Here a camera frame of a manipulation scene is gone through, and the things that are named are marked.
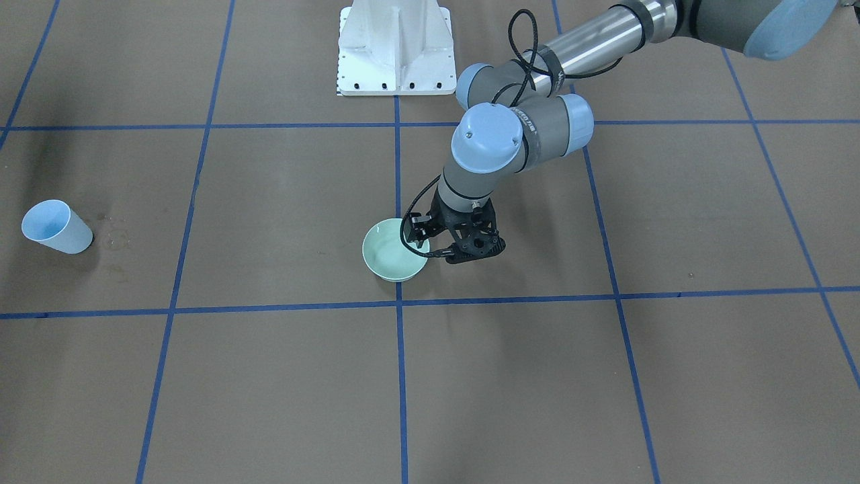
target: robotic arm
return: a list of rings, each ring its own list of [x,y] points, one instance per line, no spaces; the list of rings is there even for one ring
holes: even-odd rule
[[[592,137],[588,103],[562,89],[611,69],[648,43],[687,36],[747,57],[779,60],[806,45],[838,0],[620,0],[604,14],[545,45],[537,43],[504,65],[467,67],[457,84],[466,109],[451,139],[451,159],[433,181],[430,211],[402,221],[401,241],[423,257],[458,264],[505,249],[490,201],[499,181],[581,149]],[[510,33],[513,21],[508,26]],[[428,254],[411,248],[442,232],[454,242]]]

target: blue joint cap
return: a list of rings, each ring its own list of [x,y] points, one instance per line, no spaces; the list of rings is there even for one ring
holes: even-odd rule
[[[523,124],[511,109],[482,102],[463,115],[451,138],[451,154],[464,170],[495,173],[517,156]]]
[[[591,141],[594,134],[594,114],[588,101],[576,94],[562,94],[559,96],[568,108],[568,124],[570,135],[568,136],[568,150],[562,156],[582,148]]]
[[[484,67],[492,67],[492,65],[472,64],[466,67],[463,73],[460,74],[460,78],[457,79],[457,102],[459,102],[461,108],[469,108],[469,88],[472,87],[472,81],[475,80],[478,71]]]
[[[783,0],[752,32],[744,45],[744,55],[765,60],[789,57],[818,34],[836,3],[833,0]]]

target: plastic cup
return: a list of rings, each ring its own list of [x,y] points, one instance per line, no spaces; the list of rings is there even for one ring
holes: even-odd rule
[[[410,242],[413,248],[422,253],[430,252],[430,241],[422,248]],[[427,258],[410,252],[400,241],[400,219],[388,219],[373,226],[361,244],[361,255],[365,264],[377,276],[388,282],[404,282],[421,271]]]
[[[27,211],[21,231],[28,239],[67,254],[83,252],[93,242],[93,231],[66,202],[46,200]]]

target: grid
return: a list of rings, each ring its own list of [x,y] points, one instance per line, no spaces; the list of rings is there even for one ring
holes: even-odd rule
[[[15,115],[21,105],[22,99],[26,93],[30,78],[35,67],[39,62],[42,49],[50,34],[51,27],[54,23],[58,7],[61,0],[55,0],[52,6],[51,13],[45,25],[44,32],[41,36],[40,43],[34,53],[33,60],[28,68],[27,74],[18,91],[15,104],[9,113],[5,126],[0,128],[0,149],[3,148],[7,136],[12,132],[19,131],[118,131],[118,130],[202,130],[203,140],[200,145],[200,155],[197,161],[197,168],[194,175],[193,186],[191,188],[190,199],[187,208],[187,218],[185,229],[181,242],[181,250],[178,256],[175,281],[173,291],[168,307],[154,308],[129,308],[120,310],[104,310],[104,311],[56,311],[56,312],[36,312],[36,313],[0,313],[0,320],[21,320],[21,319],[60,319],[60,318],[79,318],[79,317],[101,317],[101,316],[134,316],[134,315],[162,315],[166,316],[164,327],[163,340],[160,348],[160,356],[158,359],[157,373],[152,389],[150,402],[150,410],[146,422],[144,439],[141,447],[140,460],[138,465],[137,480],[141,483],[144,481],[144,472],[146,469],[146,461],[149,451],[152,428],[157,416],[158,397],[163,377],[164,364],[169,350],[170,334],[173,326],[174,317],[177,314],[193,314],[193,313],[251,313],[251,312],[266,312],[266,311],[302,311],[302,310],[327,310],[327,309],[346,309],[346,308],[362,308],[362,307],[393,307],[396,309],[396,331],[397,331],[397,354],[398,354],[398,374],[399,374],[399,389],[400,389],[400,445],[401,445],[401,470],[402,482],[409,482],[409,466],[408,466],[408,429],[407,429],[407,382],[405,370],[405,354],[404,354],[404,335],[403,335],[403,308],[418,307],[418,306],[438,306],[438,305],[477,305],[477,304],[511,304],[511,303],[542,303],[542,302],[576,302],[576,301],[614,301],[617,309],[618,323],[621,327],[623,335],[624,347],[626,350],[628,364],[630,366],[630,378],[636,394],[636,403],[640,413],[642,422],[642,432],[648,448],[648,457],[650,460],[651,471],[654,477],[654,482],[660,482],[660,471],[658,460],[654,453],[650,430],[648,427],[648,415],[646,411],[646,403],[642,398],[640,389],[639,377],[636,370],[636,360],[634,351],[630,342],[630,336],[627,329],[627,322],[624,316],[623,301],[644,300],[644,299],[670,299],[670,298],[701,298],[701,297],[732,297],[732,296],[747,296],[747,295],[789,295],[789,294],[811,294],[819,295],[828,319],[832,324],[832,329],[839,341],[842,351],[845,354],[845,361],[853,374],[854,380],[860,388],[860,373],[857,371],[857,366],[845,342],[845,337],[840,329],[839,322],[831,308],[828,295],[834,293],[860,293],[860,286],[825,286],[822,284],[818,271],[812,256],[807,248],[807,244],[803,238],[802,232],[792,207],[789,204],[788,197],[780,182],[779,175],[774,164],[771,161],[767,145],[759,131],[760,125],[769,124],[794,124],[794,125],[816,125],[816,124],[860,124],[860,119],[806,119],[806,120],[779,120],[779,119],[758,119],[754,116],[753,111],[747,102],[746,95],[740,80],[732,65],[731,59],[725,49],[722,49],[722,55],[726,62],[726,67],[731,73],[735,87],[738,91],[738,96],[743,103],[748,119],[746,120],[619,120],[619,121],[596,121],[598,126],[609,125],[684,125],[684,124],[735,124],[749,126],[755,133],[762,154],[767,163],[768,170],[772,180],[776,186],[777,193],[782,201],[785,213],[788,215],[792,229],[800,246],[803,256],[806,260],[809,272],[814,280],[812,287],[795,287],[795,288],[774,288],[774,289],[737,289],[737,290],[713,290],[713,291],[681,291],[681,292],[652,292],[652,293],[623,293],[619,290],[616,277],[615,264],[612,259],[611,243],[607,235],[603,212],[600,204],[599,190],[595,181],[591,155],[588,147],[583,149],[588,181],[592,191],[594,210],[599,225],[599,231],[603,241],[605,253],[606,267],[608,276],[611,282],[611,294],[596,294],[596,295],[556,295],[556,296],[531,296],[531,297],[499,297],[499,298],[460,298],[460,299],[426,299],[426,300],[404,300],[402,295],[402,284],[396,284],[396,299],[394,301],[354,301],[354,302],[337,302],[337,303],[311,303],[311,304],[282,304],[282,305],[258,305],[258,306],[228,306],[228,307],[177,307],[177,300],[181,287],[182,273],[185,265],[187,246],[189,236],[194,222],[194,199],[197,193],[197,188],[200,185],[200,174],[203,170],[206,161],[206,149],[210,133],[213,129],[267,129],[267,128],[342,128],[342,127],[384,127],[391,128],[394,131],[394,161],[395,161],[395,194],[396,202],[394,215],[399,217],[402,215],[401,206],[401,132],[404,128],[410,127],[455,127],[456,122],[408,122],[401,121],[400,116],[400,99],[393,99],[394,119],[392,122],[330,122],[330,123],[237,123],[237,124],[217,124],[213,123],[216,103],[218,100],[218,87],[220,84],[221,73],[224,67],[224,57],[230,43],[230,28],[232,24],[233,12],[236,6],[236,0],[230,0],[230,7],[225,19],[224,34],[221,43],[221,50],[218,58],[218,68],[214,75],[212,84],[212,94],[209,103],[206,122],[202,124],[156,124],[156,125],[112,125],[112,126],[16,126]],[[562,24],[558,13],[556,0],[551,0],[553,12],[556,20],[556,31],[562,32]]]

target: light green bowl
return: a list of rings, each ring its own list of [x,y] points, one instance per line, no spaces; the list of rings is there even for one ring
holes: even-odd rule
[[[422,253],[430,252],[429,240],[420,249],[415,242],[409,245]],[[408,281],[427,263],[427,258],[416,256],[401,243],[400,219],[383,220],[373,226],[361,244],[361,255],[367,268],[388,282]]]

